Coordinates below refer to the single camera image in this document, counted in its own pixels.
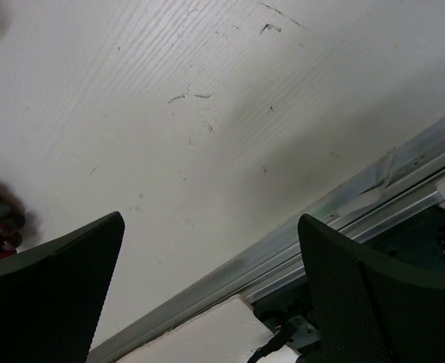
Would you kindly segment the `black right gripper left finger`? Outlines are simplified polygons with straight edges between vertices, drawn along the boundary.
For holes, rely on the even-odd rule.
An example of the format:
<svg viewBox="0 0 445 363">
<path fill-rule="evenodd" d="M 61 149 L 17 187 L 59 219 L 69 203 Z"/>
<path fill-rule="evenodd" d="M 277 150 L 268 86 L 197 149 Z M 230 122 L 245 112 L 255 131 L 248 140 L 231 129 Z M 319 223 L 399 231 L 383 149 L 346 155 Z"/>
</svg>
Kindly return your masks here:
<svg viewBox="0 0 445 363">
<path fill-rule="evenodd" d="M 0 259 L 0 362 L 85 362 L 122 245 L 118 212 Z"/>
</svg>

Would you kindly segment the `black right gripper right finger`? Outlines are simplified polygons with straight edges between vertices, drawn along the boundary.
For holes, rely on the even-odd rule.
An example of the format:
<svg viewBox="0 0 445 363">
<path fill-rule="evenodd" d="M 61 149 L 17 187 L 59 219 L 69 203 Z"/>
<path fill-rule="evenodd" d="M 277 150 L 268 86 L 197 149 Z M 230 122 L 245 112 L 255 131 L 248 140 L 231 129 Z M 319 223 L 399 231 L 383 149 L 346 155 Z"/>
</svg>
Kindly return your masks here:
<svg viewBox="0 0 445 363">
<path fill-rule="evenodd" d="M 328 362 L 445 362 L 445 275 L 304 214 L 301 257 Z"/>
</svg>

